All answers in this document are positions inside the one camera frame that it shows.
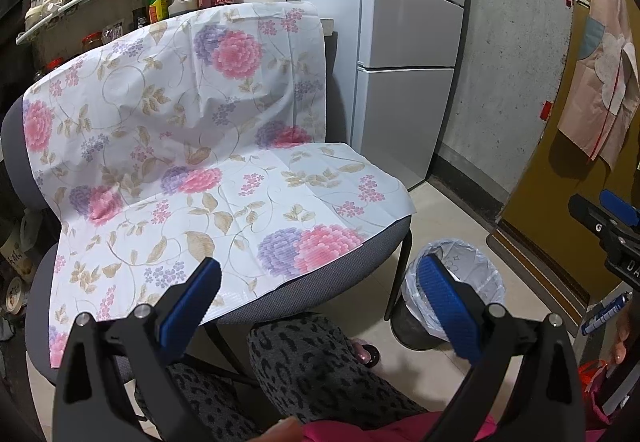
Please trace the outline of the person's right hand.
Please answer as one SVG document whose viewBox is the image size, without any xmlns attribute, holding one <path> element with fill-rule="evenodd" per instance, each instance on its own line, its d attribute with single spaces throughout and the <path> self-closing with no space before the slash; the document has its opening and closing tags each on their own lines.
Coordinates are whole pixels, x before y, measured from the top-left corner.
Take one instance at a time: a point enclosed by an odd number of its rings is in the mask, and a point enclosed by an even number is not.
<svg viewBox="0 0 640 442">
<path fill-rule="evenodd" d="M 617 314 L 616 333 L 610 351 L 608 351 L 608 368 L 615 368 L 624 361 L 629 347 L 639 335 L 639 303 L 632 299 Z"/>
</svg>

